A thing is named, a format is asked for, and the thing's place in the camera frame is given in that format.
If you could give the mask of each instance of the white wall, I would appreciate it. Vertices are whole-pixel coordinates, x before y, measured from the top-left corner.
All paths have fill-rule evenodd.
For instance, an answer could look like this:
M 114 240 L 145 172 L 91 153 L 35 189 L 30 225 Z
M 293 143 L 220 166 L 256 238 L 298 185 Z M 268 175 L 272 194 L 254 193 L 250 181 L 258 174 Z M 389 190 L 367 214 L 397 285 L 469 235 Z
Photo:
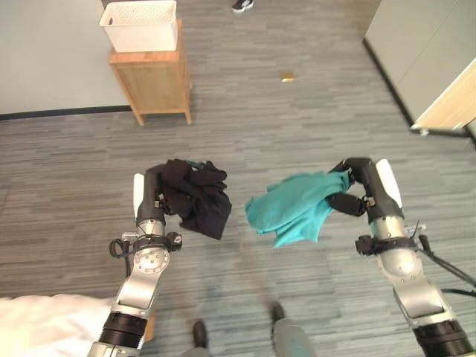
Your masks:
M 476 57 L 476 1 L 382 0 L 365 39 L 416 120 Z
M 0 1 L 0 114 L 126 105 L 100 0 Z

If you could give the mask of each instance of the white storage bin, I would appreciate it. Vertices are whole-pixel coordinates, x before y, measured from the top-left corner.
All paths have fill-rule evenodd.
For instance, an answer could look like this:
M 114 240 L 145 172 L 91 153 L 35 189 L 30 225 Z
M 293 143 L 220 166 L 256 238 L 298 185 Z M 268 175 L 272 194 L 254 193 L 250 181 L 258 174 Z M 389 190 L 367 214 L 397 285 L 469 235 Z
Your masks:
M 176 2 L 111 2 L 100 25 L 116 52 L 174 51 L 177 48 Z

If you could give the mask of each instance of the shoe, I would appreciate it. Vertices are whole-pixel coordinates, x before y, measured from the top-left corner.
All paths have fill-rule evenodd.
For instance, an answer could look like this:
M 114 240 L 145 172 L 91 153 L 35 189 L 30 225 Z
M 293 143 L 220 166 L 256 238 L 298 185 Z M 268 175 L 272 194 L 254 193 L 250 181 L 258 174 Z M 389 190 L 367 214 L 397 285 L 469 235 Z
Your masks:
M 208 347 L 207 328 L 202 320 L 198 320 L 193 325 L 193 342 L 195 347 Z
M 271 319 L 273 320 L 273 324 L 285 317 L 286 313 L 284 312 L 284 308 L 276 301 L 271 307 Z
M 235 5 L 231 7 L 235 13 L 243 13 L 245 10 L 251 9 L 253 7 L 253 0 L 238 0 L 235 2 Z

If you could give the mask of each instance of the small object on floor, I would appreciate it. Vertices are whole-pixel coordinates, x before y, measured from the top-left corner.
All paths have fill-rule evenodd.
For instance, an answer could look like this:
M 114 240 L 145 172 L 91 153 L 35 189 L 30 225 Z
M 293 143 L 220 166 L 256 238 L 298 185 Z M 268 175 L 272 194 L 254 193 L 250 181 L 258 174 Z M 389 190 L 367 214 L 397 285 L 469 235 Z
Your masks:
M 282 83 L 291 83 L 295 81 L 295 75 L 291 71 L 280 72 L 280 77 Z
M 244 13 L 246 10 L 249 10 L 253 7 L 253 0 L 238 0 L 231 7 L 234 13 Z

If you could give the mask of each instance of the teal shirt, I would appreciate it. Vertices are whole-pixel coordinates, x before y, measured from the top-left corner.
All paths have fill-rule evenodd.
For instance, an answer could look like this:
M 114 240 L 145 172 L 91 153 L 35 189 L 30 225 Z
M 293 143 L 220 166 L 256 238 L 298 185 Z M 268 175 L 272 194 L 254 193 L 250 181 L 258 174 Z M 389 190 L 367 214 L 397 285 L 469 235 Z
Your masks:
M 268 186 L 267 194 L 252 198 L 245 206 L 246 218 L 258 234 L 276 232 L 274 247 L 318 241 L 319 231 L 332 208 L 328 195 L 349 189 L 344 173 L 299 173 Z

